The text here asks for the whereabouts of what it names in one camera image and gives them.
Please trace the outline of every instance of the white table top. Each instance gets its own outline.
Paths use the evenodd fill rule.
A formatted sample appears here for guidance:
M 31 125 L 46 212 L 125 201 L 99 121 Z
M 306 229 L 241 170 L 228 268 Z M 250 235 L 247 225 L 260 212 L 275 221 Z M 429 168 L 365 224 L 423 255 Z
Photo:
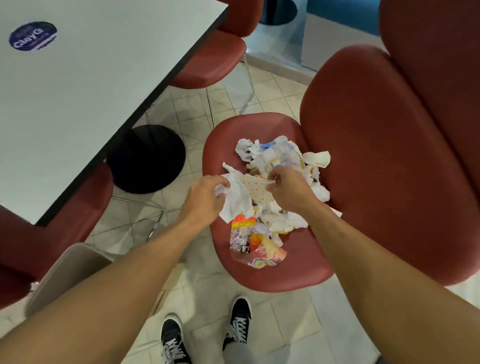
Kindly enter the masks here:
M 0 205 L 37 223 L 222 14 L 215 0 L 15 0 L 0 11 Z M 21 51 L 19 26 L 57 38 Z

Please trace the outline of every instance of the black table base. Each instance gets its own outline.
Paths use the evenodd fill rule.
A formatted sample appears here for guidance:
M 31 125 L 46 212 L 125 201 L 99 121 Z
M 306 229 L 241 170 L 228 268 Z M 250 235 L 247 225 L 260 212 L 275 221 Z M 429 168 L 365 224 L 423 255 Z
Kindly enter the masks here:
M 297 16 L 297 6 L 292 0 L 265 0 L 262 24 L 282 25 L 291 22 Z
M 178 177 L 185 157 L 185 145 L 173 130 L 142 125 L 127 132 L 107 164 L 117 187 L 131 194 L 149 194 Z

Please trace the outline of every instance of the white shoelace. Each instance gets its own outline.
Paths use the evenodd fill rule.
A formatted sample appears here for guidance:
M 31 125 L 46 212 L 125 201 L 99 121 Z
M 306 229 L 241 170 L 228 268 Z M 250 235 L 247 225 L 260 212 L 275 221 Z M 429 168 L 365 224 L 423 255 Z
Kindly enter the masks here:
M 247 343 L 246 324 L 246 318 L 236 317 L 228 328 L 227 336 L 237 342 Z
M 174 360 L 183 359 L 186 357 L 182 348 L 180 347 L 181 341 L 177 342 L 177 339 L 167 341 L 163 347 L 163 354 L 167 358 L 167 364 L 173 363 Z

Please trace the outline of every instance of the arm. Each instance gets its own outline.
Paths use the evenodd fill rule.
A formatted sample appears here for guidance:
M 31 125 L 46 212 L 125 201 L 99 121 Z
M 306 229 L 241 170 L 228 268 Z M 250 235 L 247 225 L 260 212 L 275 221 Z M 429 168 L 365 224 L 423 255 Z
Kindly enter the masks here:
M 0 340 L 0 363 L 120 363 L 181 252 L 218 216 L 221 176 L 196 181 L 164 233 L 94 274 Z
M 275 200 L 307 220 L 388 363 L 479 362 L 480 310 L 335 216 L 301 173 L 277 167 L 275 177 Z

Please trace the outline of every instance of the red chair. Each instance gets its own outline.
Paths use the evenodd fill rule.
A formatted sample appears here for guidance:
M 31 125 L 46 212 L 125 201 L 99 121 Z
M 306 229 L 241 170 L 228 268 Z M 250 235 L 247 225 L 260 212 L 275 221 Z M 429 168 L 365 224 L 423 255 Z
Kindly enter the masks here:
M 242 37 L 249 36 L 257 27 L 262 17 L 264 0 L 220 1 L 228 4 L 227 19 L 200 46 L 171 81 L 171 86 L 183 89 L 211 86 L 228 75 L 244 57 L 247 45 Z
M 480 23 L 477 1 L 384 0 L 382 39 L 336 53 L 317 73 L 300 123 L 277 113 L 242 115 L 209 135 L 203 174 L 246 172 L 240 138 L 286 135 L 302 152 L 330 151 L 322 174 L 343 219 L 443 285 L 480 267 Z M 230 225 L 210 227 L 216 252 L 240 284 L 267 292 L 333 274 L 309 229 L 283 237 L 287 258 L 253 269 L 232 260 Z
M 0 309 L 25 297 L 70 245 L 86 240 L 112 194 L 112 174 L 101 164 L 45 228 L 0 206 Z

